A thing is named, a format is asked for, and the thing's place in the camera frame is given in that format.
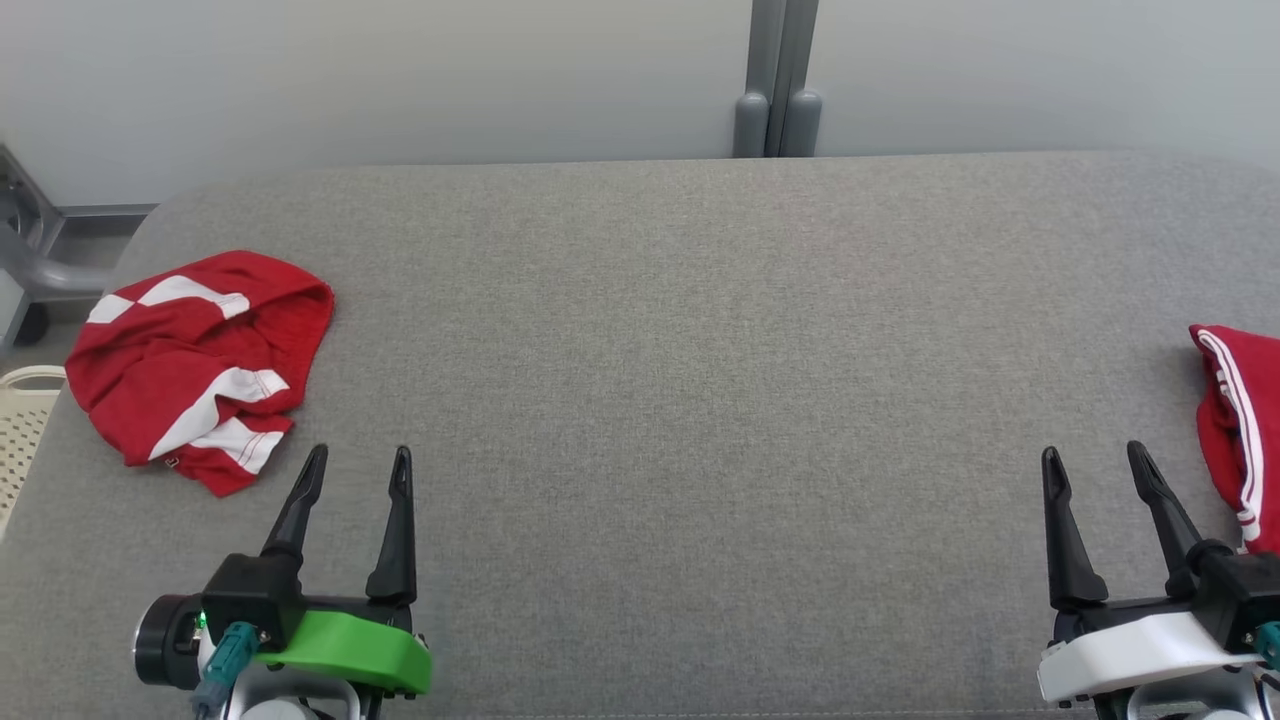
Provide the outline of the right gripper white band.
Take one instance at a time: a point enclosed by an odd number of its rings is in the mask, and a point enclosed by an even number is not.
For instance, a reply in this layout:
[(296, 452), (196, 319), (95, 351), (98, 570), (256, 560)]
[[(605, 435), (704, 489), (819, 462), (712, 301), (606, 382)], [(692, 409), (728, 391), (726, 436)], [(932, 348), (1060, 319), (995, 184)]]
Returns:
[(1052, 637), (1036, 670), (1041, 697), (1059, 707), (1260, 707), (1263, 661), (1249, 644), (1224, 644), (1190, 611), (1197, 575), (1188, 553), (1202, 541), (1148, 448), (1126, 443), (1135, 492), (1158, 537), (1167, 598), (1111, 603), (1071, 510), (1059, 450), (1041, 455)]

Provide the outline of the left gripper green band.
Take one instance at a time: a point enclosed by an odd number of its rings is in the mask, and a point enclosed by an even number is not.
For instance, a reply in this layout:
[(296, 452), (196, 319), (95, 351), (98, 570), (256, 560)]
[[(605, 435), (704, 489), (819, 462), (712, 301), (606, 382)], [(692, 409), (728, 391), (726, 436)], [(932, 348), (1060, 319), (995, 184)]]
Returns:
[[(314, 505), (323, 492), (328, 445), (315, 445), (262, 546), (262, 557), (302, 562)], [(260, 650), (256, 664), (292, 667), (337, 678), (388, 696), (425, 696), (433, 684), (433, 657), (413, 632), (412, 605), (419, 593), (412, 454), (396, 450), (388, 486), (390, 510), (365, 594), (337, 603), (314, 603), (305, 611), (283, 650)]]

